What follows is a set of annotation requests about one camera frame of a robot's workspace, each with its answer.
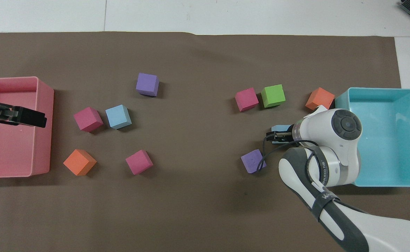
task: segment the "pink cube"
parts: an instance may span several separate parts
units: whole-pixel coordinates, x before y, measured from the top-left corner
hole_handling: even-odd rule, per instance
[[[126,162],[133,175],[140,174],[154,165],[145,150],[139,150],[137,153],[126,158]]]
[[[240,112],[252,109],[258,104],[258,97],[256,97],[255,89],[252,87],[237,92],[234,98]]]
[[[91,132],[104,124],[98,111],[91,107],[87,107],[74,114],[74,119],[79,129],[86,132]]]

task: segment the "foam cube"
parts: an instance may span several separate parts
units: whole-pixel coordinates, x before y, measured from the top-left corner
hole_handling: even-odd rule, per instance
[[[157,75],[139,73],[138,80],[136,81],[136,90],[138,93],[145,96],[157,96],[158,84],[159,81]]]
[[[286,101],[283,85],[281,84],[265,87],[261,92],[261,96],[264,107],[278,106]]]
[[[323,105],[324,107],[329,109],[331,104],[333,103],[334,97],[334,94],[331,94],[325,89],[321,87],[317,88],[316,90],[312,91],[311,96],[309,96],[306,107],[311,110],[315,110],[319,105]]]
[[[86,175],[96,164],[96,160],[85,150],[74,150],[64,161],[64,165],[76,176]]]
[[[81,131],[91,132],[103,125],[103,120],[97,110],[87,107],[74,114],[77,126]]]
[[[131,125],[129,111],[124,105],[118,105],[117,107],[111,107],[106,110],[107,119],[109,120],[110,127],[113,129],[120,129],[124,126]]]
[[[259,103],[258,97],[256,97],[255,89],[252,87],[237,92],[234,98],[238,104],[239,112],[252,109]]]
[[[126,162],[133,175],[138,175],[154,165],[145,150],[137,151],[132,156],[126,158]]]
[[[241,157],[242,162],[244,163],[245,169],[248,173],[256,172],[256,168],[258,167],[259,162],[262,159],[261,151],[256,149],[252,152],[249,152]],[[266,167],[267,164],[264,162],[261,168]]]
[[[275,125],[275,126],[272,126],[271,131],[288,131],[289,127],[290,127],[290,125]],[[288,142],[273,141],[272,143],[275,143],[275,144],[279,144],[279,143],[286,144],[286,143],[288,143]]]

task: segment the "brown table surface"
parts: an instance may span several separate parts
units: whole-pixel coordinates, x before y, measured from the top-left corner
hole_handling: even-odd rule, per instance
[[[136,92],[140,72],[159,76],[158,97]],[[16,76],[55,90],[51,169],[0,178],[0,251],[341,251],[281,181],[282,152],[259,174],[240,156],[260,148],[271,126],[309,113],[319,86],[336,96],[400,87],[386,37],[0,34],[0,77]],[[285,104],[238,112],[238,91],[275,84]],[[133,124],[114,130],[105,110],[120,104]],[[88,106],[106,124],[94,134],[73,119]],[[98,161],[86,176],[63,165],[75,148]],[[125,158],[140,149],[154,166],[133,176]],[[371,214],[410,220],[410,188],[333,191]]]

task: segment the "pink bin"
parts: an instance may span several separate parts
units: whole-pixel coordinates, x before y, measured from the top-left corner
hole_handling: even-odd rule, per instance
[[[54,90],[37,77],[0,78],[0,102],[45,113],[45,128],[0,124],[0,177],[50,170]]]

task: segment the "light blue cube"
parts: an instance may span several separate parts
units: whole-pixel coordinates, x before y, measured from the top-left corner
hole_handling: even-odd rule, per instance
[[[271,131],[287,131],[287,130],[289,129],[289,127],[290,127],[290,125],[275,125],[275,126],[273,126],[273,127],[271,128]],[[275,144],[279,144],[279,143],[286,144],[286,143],[288,143],[288,142],[273,141],[272,143],[275,143]]]
[[[111,107],[106,110],[106,114],[110,127],[113,129],[117,130],[132,124],[130,121],[129,111],[124,105]]]

